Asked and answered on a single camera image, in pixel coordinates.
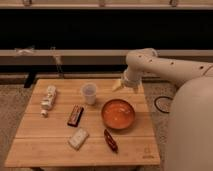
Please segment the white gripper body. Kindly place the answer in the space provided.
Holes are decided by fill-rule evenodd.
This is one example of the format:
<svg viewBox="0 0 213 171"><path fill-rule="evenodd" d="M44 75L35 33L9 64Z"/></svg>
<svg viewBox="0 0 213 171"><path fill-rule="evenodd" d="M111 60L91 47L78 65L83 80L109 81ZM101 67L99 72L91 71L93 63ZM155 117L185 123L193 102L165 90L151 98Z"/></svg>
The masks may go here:
<svg viewBox="0 0 213 171"><path fill-rule="evenodd" d="M127 68L121 77L121 83L125 87L136 89L141 83L141 75L139 72Z"/></svg>

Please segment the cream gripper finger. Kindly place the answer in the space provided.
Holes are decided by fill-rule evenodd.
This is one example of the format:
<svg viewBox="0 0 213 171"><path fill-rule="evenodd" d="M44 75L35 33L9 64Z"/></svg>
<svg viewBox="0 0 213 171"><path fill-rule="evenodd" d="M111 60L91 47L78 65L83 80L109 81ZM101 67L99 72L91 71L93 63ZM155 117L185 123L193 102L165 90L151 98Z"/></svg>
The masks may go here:
<svg viewBox="0 0 213 171"><path fill-rule="evenodd" d="M122 82L120 79L116 80L114 85L112 86L113 91L117 91L123 87Z"/></svg>
<svg viewBox="0 0 213 171"><path fill-rule="evenodd" d="M138 93L138 88L137 87L133 88L133 92L137 94Z"/></svg>

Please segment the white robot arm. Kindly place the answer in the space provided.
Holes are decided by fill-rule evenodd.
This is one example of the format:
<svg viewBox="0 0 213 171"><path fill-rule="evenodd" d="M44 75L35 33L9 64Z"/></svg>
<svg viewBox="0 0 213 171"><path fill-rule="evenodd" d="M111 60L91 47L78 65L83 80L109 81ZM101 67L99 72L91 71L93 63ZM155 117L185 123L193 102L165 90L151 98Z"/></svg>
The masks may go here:
<svg viewBox="0 0 213 171"><path fill-rule="evenodd" d="M153 48L131 50L114 90L137 90L151 72L178 87L170 108L164 171L213 171L213 62L160 58Z"/></svg>

